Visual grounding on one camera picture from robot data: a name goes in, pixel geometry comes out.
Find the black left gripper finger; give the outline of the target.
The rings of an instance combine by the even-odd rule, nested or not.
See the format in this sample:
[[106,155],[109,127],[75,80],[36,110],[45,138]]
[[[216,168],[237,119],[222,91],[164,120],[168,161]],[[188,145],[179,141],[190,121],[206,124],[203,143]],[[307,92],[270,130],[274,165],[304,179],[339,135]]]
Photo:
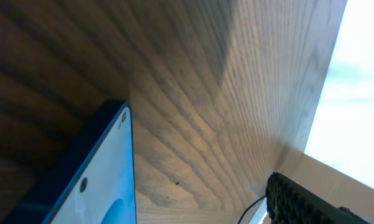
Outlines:
[[368,224],[346,207],[335,207],[282,173],[268,178],[267,213],[271,223]]

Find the blue Galaxy smartphone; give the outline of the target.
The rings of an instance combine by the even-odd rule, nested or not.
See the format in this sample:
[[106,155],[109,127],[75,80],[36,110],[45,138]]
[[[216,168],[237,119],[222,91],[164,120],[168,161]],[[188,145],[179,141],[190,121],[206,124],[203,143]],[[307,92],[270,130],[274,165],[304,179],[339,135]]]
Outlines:
[[105,101],[4,223],[136,224],[133,111]]

